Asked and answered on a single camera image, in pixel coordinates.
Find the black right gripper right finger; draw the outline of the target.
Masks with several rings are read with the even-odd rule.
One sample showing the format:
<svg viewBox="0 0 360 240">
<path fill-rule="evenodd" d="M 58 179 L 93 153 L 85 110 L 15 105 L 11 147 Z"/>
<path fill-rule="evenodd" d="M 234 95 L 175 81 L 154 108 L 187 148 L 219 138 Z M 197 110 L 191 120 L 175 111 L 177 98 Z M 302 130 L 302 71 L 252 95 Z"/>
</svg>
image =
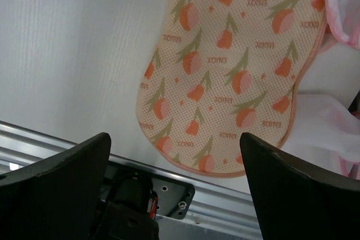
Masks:
<svg viewBox="0 0 360 240">
<path fill-rule="evenodd" d="M 359 180 L 251 133 L 241 134 L 240 148 L 263 239 L 359 239 Z"/>
</svg>

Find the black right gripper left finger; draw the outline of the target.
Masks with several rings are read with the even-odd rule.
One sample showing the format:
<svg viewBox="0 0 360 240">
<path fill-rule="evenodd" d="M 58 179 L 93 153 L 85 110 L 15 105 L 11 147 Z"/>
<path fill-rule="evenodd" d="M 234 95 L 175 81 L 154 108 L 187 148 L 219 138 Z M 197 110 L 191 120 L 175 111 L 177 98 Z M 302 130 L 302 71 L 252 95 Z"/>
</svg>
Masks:
<svg viewBox="0 0 360 240">
<path fill-rule="evenodd" d="M 110 148 L 100 133 L 1 174 L 1 239 L 88 239 Z"/>
</svg>

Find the peach tulip print laundry bag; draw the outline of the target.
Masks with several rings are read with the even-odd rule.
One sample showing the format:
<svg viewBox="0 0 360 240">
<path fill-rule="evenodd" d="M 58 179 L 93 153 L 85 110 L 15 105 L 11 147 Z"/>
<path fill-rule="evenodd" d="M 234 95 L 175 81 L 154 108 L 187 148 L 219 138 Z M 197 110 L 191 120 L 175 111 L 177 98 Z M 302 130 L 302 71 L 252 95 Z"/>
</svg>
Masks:
<svg viewBox="0 0 360 240">
<path fill-rule="evenodd" d="M 177 167 L 243 176 L 241 135 L 284 145 L 325 27 L 324 0 L 168 0 L 137 96 L 144 135 Z"/>
</svg>

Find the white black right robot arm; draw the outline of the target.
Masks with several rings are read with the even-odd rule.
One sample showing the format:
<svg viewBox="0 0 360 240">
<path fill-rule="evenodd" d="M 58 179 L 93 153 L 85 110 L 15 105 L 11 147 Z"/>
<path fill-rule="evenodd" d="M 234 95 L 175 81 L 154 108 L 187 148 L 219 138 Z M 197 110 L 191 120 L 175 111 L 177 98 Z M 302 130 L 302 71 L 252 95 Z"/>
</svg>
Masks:
<svg viewBox="0 0 360 240">
<path fill-rule="evenodd" d="M 195 187 L 109 161 L 107 133 L 1 175 L 2 239 L 158 239 L 156 216 L 183 219 Z M 261 239 L 358 239 L 359 181 L 260 138 L 240 137 Z"/>
</svg>

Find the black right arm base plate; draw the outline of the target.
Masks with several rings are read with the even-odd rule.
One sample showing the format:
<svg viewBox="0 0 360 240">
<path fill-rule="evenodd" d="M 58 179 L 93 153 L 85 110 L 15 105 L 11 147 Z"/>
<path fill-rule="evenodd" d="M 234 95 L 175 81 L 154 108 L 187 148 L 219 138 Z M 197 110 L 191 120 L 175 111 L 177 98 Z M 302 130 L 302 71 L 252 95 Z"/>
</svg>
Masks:
<svg viewBox="0 0 360 240">
<path fill-rule="evenodd" d="M 183 219 L 192 202 L 195 187 L 127 165 L 110 162 L 100 191 L 102 202 L 124 204 L 150 218 Z"/>
</svg>

